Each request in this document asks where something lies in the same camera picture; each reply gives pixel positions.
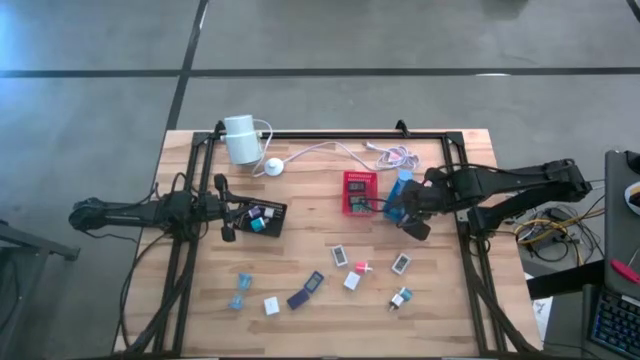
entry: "wooden table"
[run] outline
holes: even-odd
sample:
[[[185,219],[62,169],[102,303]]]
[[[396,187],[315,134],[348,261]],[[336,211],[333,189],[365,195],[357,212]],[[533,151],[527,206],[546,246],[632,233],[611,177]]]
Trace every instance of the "wooden table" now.
[[[487,130],[464,130],[469,162],[496,165]],[[184,171],[192,131],[167,133],[157,172],[160,192],[167,192],[176,172]],[[319,141],[273,141],[268,157],[285,158]],[[398,140],[375,140],[380,147]],[[365,161],[379,153],[359,140],[343,141]],[[418,153],[421,178],[428,167],[444,164],[440,143],[408,140]],[[346,217],[341,212],[342,173],[364,170],[339,147],[305,154],[287,164],[279,177],[252,178],[249,169],[230,164],[226,146],[217,142],[212,173],[227,176],[230,190],[288,204],[280,238],[237,231],[235,243],[220,237],[220,224],[200,241],[191,292],[183,355],[185,356],[439,356],[477,354],[471,311],[460,259],[453,215],[429,221],[429,238],[420,242],[395,228],[380,214]],[[386,197],[395,171],[379,172],[380,197]],[[145,230],[144,248],[159,235]],[[348,267],[337,268],[329,248],[344,245]],[[157,246],[136,269],[126,304],[132,338],[148,323],[162,296],[170,246]],[[412,257],[404,275],[391,272],[400,252]],[[369,261],[374,271],[363,276],[355,292],[343,286],[355,261]],[[492,239],[490,261],[498,300],[528,341],[540,339],[513,237]],[[311,273],[325,281],[301,308],[291,311],[286,300],[300,290]],[[236,293],[237,274],[253,275],[241,311],[228,308]],[[388,312],[388,302],[400,287],[413,291],[411,302]],[[280,313],[267,317],[263,300],[278,298]],[[490,335],[487,311],[483,312]],[[167,336],[173,336],[170,318]],[[122,339],[116,349],[122,348]]]

